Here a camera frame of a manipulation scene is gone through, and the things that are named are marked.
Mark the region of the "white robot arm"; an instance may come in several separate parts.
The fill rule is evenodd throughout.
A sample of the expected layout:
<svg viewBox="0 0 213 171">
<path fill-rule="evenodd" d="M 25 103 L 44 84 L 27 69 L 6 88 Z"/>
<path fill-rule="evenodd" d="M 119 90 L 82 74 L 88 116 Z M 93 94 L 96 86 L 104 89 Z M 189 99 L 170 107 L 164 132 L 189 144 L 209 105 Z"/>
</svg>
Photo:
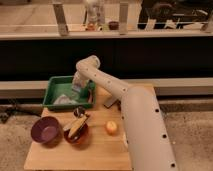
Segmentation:
<svg viewBox="0 0 213 171">
<path fill-rule="evenodd" d="M 92 80 L 121 102 L 121 114 L 132 171 L 179 171 L 156 95 L 99 69 L 91 55 L 76 63 L 74 85 Z"/>
</svg>

